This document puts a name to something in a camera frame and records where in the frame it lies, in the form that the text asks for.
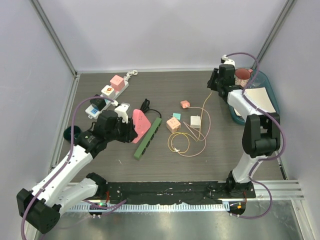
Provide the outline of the pink power strip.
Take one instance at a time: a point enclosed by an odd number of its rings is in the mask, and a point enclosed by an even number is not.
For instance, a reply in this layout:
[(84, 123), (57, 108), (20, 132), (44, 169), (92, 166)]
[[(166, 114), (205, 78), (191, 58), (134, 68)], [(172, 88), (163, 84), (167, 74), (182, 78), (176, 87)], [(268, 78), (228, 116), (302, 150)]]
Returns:
[(132, 120), (134, 130), (137, 133), (137, 137), (132, 141), (132, 143), (137, 144), (140, 139), (148, 132), (151, 127), (151, 123), (140, 109), (133, 110)]

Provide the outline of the green power strip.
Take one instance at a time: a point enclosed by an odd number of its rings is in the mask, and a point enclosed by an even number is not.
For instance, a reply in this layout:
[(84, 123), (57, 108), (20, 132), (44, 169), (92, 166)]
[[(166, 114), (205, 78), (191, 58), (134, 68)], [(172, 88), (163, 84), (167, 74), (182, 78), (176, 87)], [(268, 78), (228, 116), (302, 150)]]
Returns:
[(151, 127), (145, 134), (143, 140), (141, 141), (140, 145), (138, 146), (137, 150), (135, 151), (133, 157), (136, 160), (139, 160), (146, 152), (147, 148), (149, 147), (151, 141), (155, 137), (155, 134), (158, 132), (159, 127), (162, 123), (162, 118), (157, 117), (155, 121), (152, 123)]

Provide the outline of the peach USB charger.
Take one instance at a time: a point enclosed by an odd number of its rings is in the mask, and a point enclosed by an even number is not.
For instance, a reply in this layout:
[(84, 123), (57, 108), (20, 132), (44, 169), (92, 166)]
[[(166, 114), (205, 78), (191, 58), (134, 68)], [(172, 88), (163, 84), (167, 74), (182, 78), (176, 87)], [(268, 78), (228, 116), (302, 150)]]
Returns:
[(187, 109), (187, 108), (189, 108), (189, 107), (191, 106), (190, 103), (189, 103), (187, 100), (181, 101), (181, 102), (180, 102), (180, 105), (181, 105), (181, 107), (182, 107), (183, 109)]

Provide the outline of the white power strip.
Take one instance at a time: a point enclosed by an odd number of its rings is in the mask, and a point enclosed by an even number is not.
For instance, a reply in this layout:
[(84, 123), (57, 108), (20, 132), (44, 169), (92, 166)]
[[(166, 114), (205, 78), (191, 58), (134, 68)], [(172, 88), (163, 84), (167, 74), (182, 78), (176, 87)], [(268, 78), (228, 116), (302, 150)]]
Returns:
[(116, 104), (113, 101), (124, 92), (124, 90), (129, 86), (128, 81), (120, 80), (114, 81), (110, 80), (109, 85), (106, 85), (102, 90), (100, 97), (107, 97), (107, 99), (96, 98), (91, 99), (89, 107), (86, 108), (85, 113), (88, 115), (90, 119), (97, 119), (98, 116), (102, 113), (102, 111), (106, 110), (109, 106)]

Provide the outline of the white USB charger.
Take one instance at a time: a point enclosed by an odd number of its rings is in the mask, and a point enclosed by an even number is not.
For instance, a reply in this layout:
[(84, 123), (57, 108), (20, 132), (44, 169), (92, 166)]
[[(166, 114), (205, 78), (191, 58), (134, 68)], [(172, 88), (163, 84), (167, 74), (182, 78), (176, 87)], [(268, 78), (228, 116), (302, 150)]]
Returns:
[(198, 115), (190, 116), (190, 127), (194, 129), (200, 129), (201, 127), (201, 117)]

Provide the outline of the teal plug adapter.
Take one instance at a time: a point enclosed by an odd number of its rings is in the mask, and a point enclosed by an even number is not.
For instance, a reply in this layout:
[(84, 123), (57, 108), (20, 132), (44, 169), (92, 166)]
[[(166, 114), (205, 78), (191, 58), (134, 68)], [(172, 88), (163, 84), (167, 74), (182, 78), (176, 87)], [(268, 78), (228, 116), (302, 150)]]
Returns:
[(172, 115), (170, 115), (171, 118), (176, 118), (178, 121), (181, 120), (181, 114), (174, 112)]

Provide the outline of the light pink cube adapter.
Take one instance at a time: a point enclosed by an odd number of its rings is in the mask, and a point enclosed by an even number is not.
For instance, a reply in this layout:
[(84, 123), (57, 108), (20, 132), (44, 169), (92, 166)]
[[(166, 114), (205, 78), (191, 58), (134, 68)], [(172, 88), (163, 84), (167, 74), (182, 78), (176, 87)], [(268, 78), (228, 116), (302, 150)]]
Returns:
[(166, 127), (171, 133), (175, 133), (181, 128), (181, 123), (178, 119), (172, 117), (166, 121)]

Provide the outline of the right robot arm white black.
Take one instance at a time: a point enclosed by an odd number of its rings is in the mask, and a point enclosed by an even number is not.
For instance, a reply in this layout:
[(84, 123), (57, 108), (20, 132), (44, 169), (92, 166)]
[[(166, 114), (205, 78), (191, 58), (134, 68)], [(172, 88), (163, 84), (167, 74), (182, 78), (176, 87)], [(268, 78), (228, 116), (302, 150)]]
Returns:
[(241, 198), (252, 188), (252, 177), (262, 161), (273, 155), (281, 145), (278, 128), (280, 116), (276, 112), (266, 116), (261, 109), (252, 106), (243, 88), (235, 84), (236, 69), (232, 64), (222, 63), (214, 68), (207, 87), (218, 92), (229, 106), (245, 120), (242, 148), (243, 155), (237, 166), (230, 171), (225, 183), (226, 193)]

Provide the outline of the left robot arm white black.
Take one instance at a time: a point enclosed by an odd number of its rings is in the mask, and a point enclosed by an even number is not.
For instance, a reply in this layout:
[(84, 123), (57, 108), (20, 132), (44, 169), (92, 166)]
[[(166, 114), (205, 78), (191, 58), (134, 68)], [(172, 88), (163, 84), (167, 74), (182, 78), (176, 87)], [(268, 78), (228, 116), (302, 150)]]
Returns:
[(68, 154), (45, 179), (31, 190), (23, 188), (18, 192), (17, 206), (23, 222), (46, 234), (74, 205), (90, 197), (102, 199), (107, 182), (95, 173), (72, 187), (67, 185), (109, 142), (131, 143), (137, 136), (132, 118), (124, 119), (114, 110), (103, 111), (93, 129), (82, 132), (71, 143)]

